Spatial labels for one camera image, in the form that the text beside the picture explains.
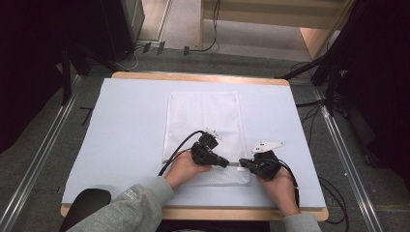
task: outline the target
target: handheld controller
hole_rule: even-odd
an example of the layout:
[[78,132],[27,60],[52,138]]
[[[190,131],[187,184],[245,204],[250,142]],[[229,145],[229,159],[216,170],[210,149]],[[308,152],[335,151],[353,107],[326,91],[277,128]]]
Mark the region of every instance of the handheld controller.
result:
[[215,137],[208,132],[204,132],[190,148],[193,162],[200,165],[218,165],[225,168],[229,161],[212,151],[217,146],[218,142]]
[[239,159],[239,163],[241,166],[247,167],[250,173],[255,174],[265,181],[274,179],[281,168],[281,164],[272,150],[264,153],[256,153],[253,156],[253,160]]

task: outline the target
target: person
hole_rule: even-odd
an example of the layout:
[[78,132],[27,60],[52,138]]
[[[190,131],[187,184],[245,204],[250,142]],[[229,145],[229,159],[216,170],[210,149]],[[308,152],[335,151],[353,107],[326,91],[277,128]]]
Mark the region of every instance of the person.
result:
[[[191,153],[184,152],[173,161],[164,177],[157,177],[147,187],[132,186],[69,231],[156,231],[162,220],[161,208],[173,197],[174,189],[212,168],[195,164]],[[272,181],[258,178],[258,182],[278,206],[287,232],[321,231],[313,215],[301,214],[295,202],[292,178],[285,169]]]

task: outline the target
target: wooden table edge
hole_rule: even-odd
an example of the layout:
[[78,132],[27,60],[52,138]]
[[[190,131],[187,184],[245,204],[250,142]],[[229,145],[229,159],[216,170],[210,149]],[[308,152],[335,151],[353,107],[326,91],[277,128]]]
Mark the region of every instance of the wooden table edge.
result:
[[289,86],[285,79],[274,77],[249,77],[223,74],[196,74],[178,72],[115,72],[112,78],[118,79],[150,79],[150,80],[179,80],[179,81],[204,81],[215,83],[238,83],[238,84],[263,84]]
[[[179,80],[179,81],[204,81],[216,83],[242,83],[289,86],[284,79],[255,78],[248,76],[219,75],[219,74],[193,74],[178,72],[115,72],[112,78],[119,79],[150,79],[150,80]],[[61,215],[65,217],[71,204],[62,204]],[[313,214],[319,221],[329,217],[328,209],[309,208],[302,209],[302,213]],[[204,219],[204,220],[280,220],[282,216],[278,210],[265,208],[176,208],[164,207],[164,219]]]
[[[62,204],[61,215],[65,217],[71,204]],[[312,214],[318,221],[324,221],[329,217],[329,211],[324,208],[302,208],[303,214]],[[281,220],[282,216],[278,209],[266,208],[226,208],[226,207],[163,207],[164,219],[184,220]]]

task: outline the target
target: black cable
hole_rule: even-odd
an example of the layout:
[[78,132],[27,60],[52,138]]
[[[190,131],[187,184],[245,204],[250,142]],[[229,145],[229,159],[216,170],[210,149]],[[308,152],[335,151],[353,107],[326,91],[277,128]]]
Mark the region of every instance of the black cable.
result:
[[[340,97],[333,97],[334,103],[336,104],[341,104],[341,98]],[[296,107],[301,108],[301,107],[308,107],[312,105],[316,105],[318,103],[326,103],[327,100],[317,100],[317,101],[312,101],[312,102],[307,102],[307,103],[297,103]]]
[[311,135],[313,132],[313,123],[314,123],[314,119],[316,118],[317,113],[319,112],[319,110],[323,107],[323,105],[320,105],[319,107],[317,107],[316,112],[314,112],[313,114],[313,118],[311,119],[310,122],[310,130],[309,130],[309,136],[308,136],[308,141],[307,141],[307,145],[310,147],[310,141],[311,141]]
[[301,120],[302,124],[303,124],[307,119],[313,117],[313,114],[310,114],[310,113],[313,112],[314,110],[317,110],[317,108],[319,108],[321,105],[322,105],[322,104],[318,104],[318,105],[316,105],[314,108],[312,108],[312,109],[307,113],[307,115],[305,116],[305,118],[303,118],[303,119]]
[[[213,18],[213,23],[214,23],[214,32],[215,32],[215,36],[214,36],[214,41],[212,42],[212,44],[205,48],[205,49],[201,49],[201,50],[189,50],[189,52],[204,52],[204,51],[208,51],[209,49],[211,49],[215,43],[217,43],[218,45],[218,50],[220,49],[220,45],[217,42],[217,37],[218,37],[218,33],[217,33],[217,25],[218,25],[218,17],[220,16],[220,0],[217,0],[217,3],[215,4],[214,7],[214,18]],[[184,49],[175,49],[175,48],[164,48],[163,50],[174,50],[174,51],[185,51]]]
[[169,166],[169,164],[171,162],[174,161],[174,157],[177,155],[178,151],[181,149],[182,146],[184,146],[184,144],[190,139],[192,138],[194,135],[196,135],[197,133],[202,133],[204,134],[205,132],[203,130],[197,130],[195,132],[193,132],[192,134],[188,135],[188,137],[186,139],[184,139],[184,141],[182,141],[182,143],[177,147],[177,149],[175,150],[175,152],[169,157],[169,160],[166,162],[166,164],[163,166],[163,168],[161,169],[160,173],[158,174],[159,176],[162,176],[163,172],[166,170],[166,168]]
[[300,206],[300,195],[299,195],[299,186],[298,186],[298,182],[296,181],[295,175],[293,175],[292,170],[290,169],[290,167],[286,164],[286,162],[278,159],[280,166],[282,166],[284,169],[286,169],[287,172],[289,172],[290,176],[292,177],[293,180],[293,187],[295,188],[295,201],[296,201],[296,205]]
[[[319,184],[321,187],[323,187],[336,201],[336,203],[338,204],[338,206],[341,208],[341,210],[343,211],[343,218],[338,220],[338,221],[330,221],[330,220],[326,220],[326,222],[330,223],[330,224],[340,224],[343,221],[345,221],[346,223],[346,227],[345,227],[345,231],[349,230],[349,216],[347,214],[347,207],[346,207],[346,202],[344,201],[343,196],[341,195],[340,191],[329,181],[327,181],[326,179],[322,178],[322,177],[318,177],[319,178]],[[340,199],[337,198],[337,196],[335,195],[334,192],[332,192],[329,187],[327,187],[326,185],[324,185],[325,182],[327,185],[331,186],[334,191],[337,193],[338,197]]]
[[[292,67],[290,67],[290,71],[292,72],[293,69],[294,69],[296,66],[302,65],[302,64],[311,64],[311,62],[310,62],[310,61],[304,61],[304,62],[296,63],[296,64],[294,64]],[[317,66],[317,65],[311,64],[311,68],[312,68],[312,69],[313,69],[314,67],[316,67],[316,66]],[[310,75],[310,77],[313,77],[313,75],[310,73],[310,70],[308,70],[307,73]]]

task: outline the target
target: floor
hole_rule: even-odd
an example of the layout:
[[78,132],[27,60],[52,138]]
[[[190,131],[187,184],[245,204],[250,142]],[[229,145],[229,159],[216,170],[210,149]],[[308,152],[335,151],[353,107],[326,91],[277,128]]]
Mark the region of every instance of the floor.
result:
[[[198,34],[193,31],[196,24],[178,12],[186,12],[185,7],[189,7],[191,12],[192,9],[196,9],[195,4],[195,1],[171,1],[160,36],[160,41],[166,41],[165,47],[180,49],[186,45],[198,46]],[[310,61],[298,28],[228,22],[219,22],[218,26],[219,46],[216,44],[209,52],[183,56],[182,51],[175,50],[166,50],[163,55],[157,55],[154,48],[145,54],[139,51],[136,53],[138,66],[132,71],[273,77],[297,68],[299,62]],[[205,22],[204,47],[213,40],[213,33],[212,21]],[[134,63],[135,59],[132,56],[121,62],[124,66],[131,66]],[[90,76],[82,77],[73,109],[53,143],[43,170],[16,219],[13,231],[56,231],[61,224],[63,218],[59,215],[59,209],[64,184],[87,131],[87,124],[82,124],[88,111],[81,107],[94,107],[103,79],[111,75],[110,71],[97,63],[90,64],[92,72]],[[308,83],[308,78],[308,73],[304,73],[301,78],[291,81],[297,103],[317,99],[315,89]],[[0,155],[0,215],[6,211],[9,199],[39,147],[42,146],[47,130],[60,110],[61,98],[62,92],[59,91],[49,100],[17,143]],[[309,110],[299,109],[301,119]],[[389,168],[373,168],[366,164],[364,152],[348,120],[337,114],[337,128],[381,224],[381,228],[367,226],[363,209],[358,203],[358,197],[347,176],[348,172],[329,132],[327,120],[328,117],[318,114],[314,122],[307,121],[303,126],[307,138],[311,136],[310,152],[316,172],[319,176],[329,179],[346,200],[350,218],[349,231],[410,231],[410,224],[407,223],[410,217],[409,191],[400,177]],[[326,192],[324,194],[331,213],[330,219],[339,219],[340,207],[332,196]],[[345,231],[343,223],[332,225],[320,222],[320,226],[323,231]],[[283,224],[280,221],[272,222],[271,227],[273,231],[283,231]]]

